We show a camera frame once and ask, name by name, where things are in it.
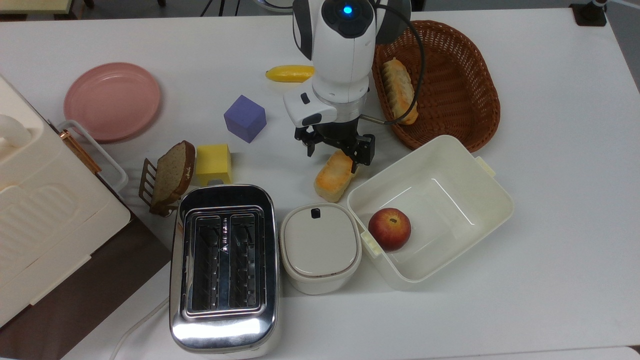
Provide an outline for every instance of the toy bread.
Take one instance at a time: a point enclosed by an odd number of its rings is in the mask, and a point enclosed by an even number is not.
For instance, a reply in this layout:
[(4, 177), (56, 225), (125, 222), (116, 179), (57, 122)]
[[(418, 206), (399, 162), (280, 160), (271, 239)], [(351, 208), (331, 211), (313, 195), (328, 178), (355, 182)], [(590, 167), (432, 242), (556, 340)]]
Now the toy bread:
[(342, 150), (334, 152), (316, 177), (316, 193), (328, 202), (338, 202), (354, 176), (352, 164), (353, 160)]
[[(413, 101), (413, 85), (411, 77), (404, 65), (397, 59), (389, 60), (382, 65), (382, 82), (385, 85), (387, 100), (394, 118), (399, 118), (406, 112)], [(407, 114), (402, 125), (410, 125), (418, 118), (417, 103)]]
[(196, 149), (187, 141), (174, 145), (158, 159), (150, 213), (167, 214), (167, 206), (178, 201), (187, 191), (193, 176), (195, 159)]

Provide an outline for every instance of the box handle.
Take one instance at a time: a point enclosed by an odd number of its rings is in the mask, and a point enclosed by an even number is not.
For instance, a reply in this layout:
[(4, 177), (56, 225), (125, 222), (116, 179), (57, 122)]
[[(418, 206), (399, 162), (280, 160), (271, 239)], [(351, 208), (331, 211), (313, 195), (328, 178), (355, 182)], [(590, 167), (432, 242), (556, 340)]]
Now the box handle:
[(373, 238), (373, 235), (371, 235), (369, 231), (365, 230), (360, 233), (360, 238), (362, 239), (362, 242), (364, 242), (365, 248), (367, 248), (372, 259), (375, 259), (382, 254), (382, 248), (378, 245), (378, 242)]
[(482, 166), (484, 171), (486, 171), (486, 173), (489, 174), (489, 176), (491, 177), (495, 176), (495, 171), (493, 171), (493, 169), (489, 166), (489, 164), (484, 162), (484, 160), (480, 156), (476, 157), (476, 161), (480, 164), (480, 166)]
[(120, 190), (122, 190), (122, 188), (124, 188), (127, 182), (129, 182), (129, 176), (124, 171), (124, 169), (120, 165), (118, 165), (118, 163), (109, 154), (107, 154), (107, 152), (100, 145), (98, 145), (98, 143), (93, 139), (93, 137), (89, 135), (89, 133), (87, 133), (86, 130), (82, 127), (82, 125), (78, 124), (77, 121), (75, 120), (65, 121), (62, 124), (60, 124), (58, 130), (62, 131), (70, 127), (73, 127), (74, 129), (76, 129), (76, 131), (81, 133), (91, 143), (91, 145), (93, 145), (93, 147), (96, 148), (102, 154), (102, 156), (104, 156), (105, 159), (107, 159), (107, 161), (118, 171), (118, 173), (120, 173), (120, 180), (115, 185), (112, 185), (112, 184), (109, 184), (109, 185), (115, 192), (119, 192)]

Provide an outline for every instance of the bread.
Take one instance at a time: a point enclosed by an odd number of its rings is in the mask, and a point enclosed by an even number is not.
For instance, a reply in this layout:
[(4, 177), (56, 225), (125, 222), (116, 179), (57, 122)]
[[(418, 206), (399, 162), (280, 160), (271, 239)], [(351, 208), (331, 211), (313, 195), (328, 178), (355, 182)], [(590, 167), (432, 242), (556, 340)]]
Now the bread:
[(169, 205), (178, 201), (189, 188), (195, 160), (196, 149), (187, 141), (174, 145), (158, 159), (150, 213), (169, 214)]
[[(397, 59), (392, 59), (382, 65), (382, 82), (385, 85), (387, 101), (391, 107), (394, 118), (399, 118), (406, 112), (413, 101), (413, 85), (411, 77), (404, 65)], [(418, 104), (416, 103), (402, 125), (413, 124), (418, 119)]]
[(316, 193), (328, 202), (338, 202), (354, 176), (352, 164), (353, 160), (342, 150), (334, 152), (316, 176)]

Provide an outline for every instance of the pink plate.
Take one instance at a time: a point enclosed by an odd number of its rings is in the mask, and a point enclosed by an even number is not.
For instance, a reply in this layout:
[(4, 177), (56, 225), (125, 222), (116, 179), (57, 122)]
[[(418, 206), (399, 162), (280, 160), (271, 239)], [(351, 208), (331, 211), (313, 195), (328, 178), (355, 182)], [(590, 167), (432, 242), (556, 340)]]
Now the pink plate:
[(65, 97), (65, 117), (95, 141), (116, 142), (144, 130), (156, 117), (160, 87), (145, 69), (108, 63), (85, 72)]

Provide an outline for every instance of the yellow sponge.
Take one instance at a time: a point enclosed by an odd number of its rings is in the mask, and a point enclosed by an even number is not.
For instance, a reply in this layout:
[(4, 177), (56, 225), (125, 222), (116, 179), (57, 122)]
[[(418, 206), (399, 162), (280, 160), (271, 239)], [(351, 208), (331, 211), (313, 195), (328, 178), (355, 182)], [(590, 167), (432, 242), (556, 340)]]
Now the yellow sponge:
[(209, 181), (215, 179), (222, 180), (225, 184), (233, 183), (229, 146), (225, 143), (198, 146), (196, 177), (200, 182), (200, 186), (207, 186)]

